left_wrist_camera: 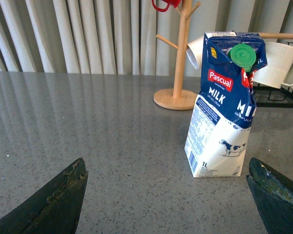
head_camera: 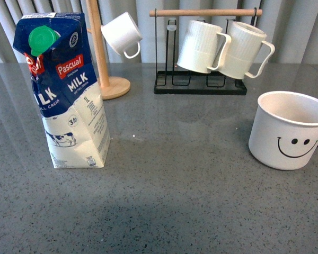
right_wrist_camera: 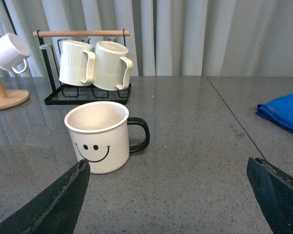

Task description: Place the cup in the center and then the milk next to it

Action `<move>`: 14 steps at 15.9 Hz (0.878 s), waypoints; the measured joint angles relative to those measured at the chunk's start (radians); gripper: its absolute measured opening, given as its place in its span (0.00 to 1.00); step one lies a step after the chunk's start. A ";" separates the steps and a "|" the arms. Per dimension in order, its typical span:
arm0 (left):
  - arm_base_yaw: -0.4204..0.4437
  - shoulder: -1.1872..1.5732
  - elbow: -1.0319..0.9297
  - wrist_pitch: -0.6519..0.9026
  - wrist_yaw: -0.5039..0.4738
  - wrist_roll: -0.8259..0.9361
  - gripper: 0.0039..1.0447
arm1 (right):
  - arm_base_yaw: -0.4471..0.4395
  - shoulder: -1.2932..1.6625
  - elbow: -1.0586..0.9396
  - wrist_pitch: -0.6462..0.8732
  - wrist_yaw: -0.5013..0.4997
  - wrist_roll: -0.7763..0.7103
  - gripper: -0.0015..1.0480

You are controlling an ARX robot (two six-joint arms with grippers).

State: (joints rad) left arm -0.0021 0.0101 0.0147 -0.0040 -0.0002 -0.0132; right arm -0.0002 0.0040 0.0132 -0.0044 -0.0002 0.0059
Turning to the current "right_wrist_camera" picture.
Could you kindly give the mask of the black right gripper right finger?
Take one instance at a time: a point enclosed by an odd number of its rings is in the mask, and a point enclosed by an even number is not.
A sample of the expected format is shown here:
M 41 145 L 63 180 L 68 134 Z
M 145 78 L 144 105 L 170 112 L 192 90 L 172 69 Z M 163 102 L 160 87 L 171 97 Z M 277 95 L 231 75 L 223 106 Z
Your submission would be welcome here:
M 274 234 L 293 234 L 293 177 L 261 158 L 250 157 L 247 177 Z

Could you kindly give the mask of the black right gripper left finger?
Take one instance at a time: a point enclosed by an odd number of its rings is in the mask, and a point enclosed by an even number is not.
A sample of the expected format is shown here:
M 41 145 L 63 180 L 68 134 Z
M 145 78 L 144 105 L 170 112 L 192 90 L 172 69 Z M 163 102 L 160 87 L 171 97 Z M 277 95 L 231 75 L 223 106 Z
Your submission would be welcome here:
M 74 233 L 89 177 L 89 162 L 82 159 L 0 223 L 0 234 Z

